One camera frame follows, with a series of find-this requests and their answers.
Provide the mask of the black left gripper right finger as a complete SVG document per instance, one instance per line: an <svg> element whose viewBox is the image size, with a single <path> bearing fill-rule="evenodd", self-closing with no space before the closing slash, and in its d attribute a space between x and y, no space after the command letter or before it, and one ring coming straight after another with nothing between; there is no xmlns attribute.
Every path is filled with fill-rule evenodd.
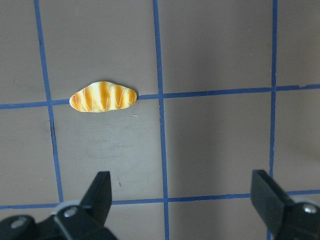
<svg viewBox="0 0 320 240"><path fill-rule="evenodd" d="M310 199L289 196L266 171L252 171L250 195L274 240L320 238L320 205Z"/></svg>

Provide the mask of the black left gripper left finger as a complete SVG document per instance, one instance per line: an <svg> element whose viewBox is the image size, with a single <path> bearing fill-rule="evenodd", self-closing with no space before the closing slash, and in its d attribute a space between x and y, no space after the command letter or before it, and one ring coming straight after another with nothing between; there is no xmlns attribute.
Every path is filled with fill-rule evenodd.
<svg viewBox="0 0 320 240"><path fill-rule="evenodd" d="M111 240L105 222L112 205L111 176L100 171L80 201L60 204L53 220L64 240Z"/></svg>

